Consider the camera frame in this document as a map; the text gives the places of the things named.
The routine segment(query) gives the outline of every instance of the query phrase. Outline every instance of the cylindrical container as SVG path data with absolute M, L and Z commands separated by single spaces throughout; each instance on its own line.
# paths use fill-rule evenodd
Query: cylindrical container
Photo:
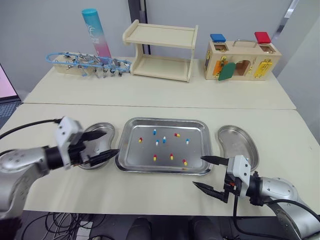
M 96 53 L 100 57 L 111 58 L 111 53 L 102 29 L 98 11 L 94 8 L 87 8 L 82 10 L 84 22 L 88 28 L 89 36 L 93 42 Z

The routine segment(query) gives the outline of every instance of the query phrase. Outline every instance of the stainless steel tray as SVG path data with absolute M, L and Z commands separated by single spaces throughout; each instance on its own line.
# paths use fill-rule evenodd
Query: stainless steel tray
M 200 159 L 211 155 L 211 142 L 208 127 L 198 120 L 132 118 L 124 126 L 119 148 L 115 164 L 123 171 L 204 175 L 212 167 Z
M 259 164 L 258 150 L 248 133 L 240 127 L 226 125 L 218 130 L 217 135 L 224 158 L 243 155 L 251 165 L 251 172 L 257 168 Z
M 104 151 L 111 149 L 111 142 L 115 136 L 115 128 L 112 124 L 110 124 L 108 122 L 99 122 L 99 123 L 93 124 L 90 127 L 88 127 L 85 130 L 85 132 L 91 132 L 91 131 L 95 131 L 95 130 L 103 131 L 106 133 L 106 135 L 104 135 L 96 140 L 84 142 L 84 144 L 86 146 L 86 151 L 91 157 L 96 156 L 101 152 L 104 152 Z M 99 163 L 99 164 L 97 164 L 95 166 L 91 166 L 91 167 L 89 164 L 81 164 L 81 165 L 79 165 L 79 167 L 82 169 L 90 170 L 90 169 L 99 168 L 106 163 L 107 162 L 102 162 L 102 163 Z

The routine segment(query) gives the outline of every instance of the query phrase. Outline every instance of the white table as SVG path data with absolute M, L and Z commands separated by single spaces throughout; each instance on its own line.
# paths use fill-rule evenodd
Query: white table
M 272 73 L 266 81 L 206 80 L 202 60 L 194 61 L 189 83 L 128 73 L 124 73 L 122 77 L 82 77 L 58 73 L 52 68 L 24 102 L 210 109 L 296 109 Z
M 265 177 L 291 181 L 302 199 L 320 213 L 320 146 L 294 110 L 200 109 L 59 104 L 23 104 L 1 133 L 33 121 L 69 116 L 84 128 L 97 122 L 114 125 L 117 147 L 124 124 L 133 117 L 197 119 L 207 124 L 212 151 L 220 155 L 215 133 L 223 125 L 236 125 L 254 140 Z M 0 141 L 0 152 L 12 148 L 55 146 L 53 123 L 29 127 Z M 192 181 L 223 189 L 225 167 L 216 166 L 205 176 L 133 173 L 117 169 L 114 160 L 96 170 L 53 170 L 31 187 L 25 210 L 97 214 L 231 216 L 233 196 L 225 204 L 199 189 Z M 241 199 L 240 216 L 274 216 L 267 207 Z

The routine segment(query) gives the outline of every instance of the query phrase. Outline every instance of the laptop keyboard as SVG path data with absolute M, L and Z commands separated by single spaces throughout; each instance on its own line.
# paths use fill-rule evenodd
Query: laptop keyboard
M 16 109 L 16 103 L 0 104 L 0 118 L 10 117 Z

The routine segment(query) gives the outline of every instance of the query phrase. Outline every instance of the white wall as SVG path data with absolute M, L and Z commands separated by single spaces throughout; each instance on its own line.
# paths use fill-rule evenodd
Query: white wall
M 295 54 L 319 15 L 320 0 L 300 0 L 298 2 L 279 37 L 272 40 L 272 43 L 282 53 L 282 58 L 272 71 L 276 77 Z
M 122 34 L 131 24 L 127 0 L 0 0 L 0 63 L 20 95 L 52 67 L 52 52 L 95 53 L 81 11 L 96 8 L 113 56 L 133 56 Z
M 287 62 L 278 80 L 320 143 L 320 17 Z
M 148 23 L 194 28 L 199 25 L 195 57 L 204 59 L 210 34 L 227 41 L 255 40 L 254 32 L 276 32 L 292 0 L 146 0 Z M 189 58 L 184 49 L 152 47 L 161 56 Z

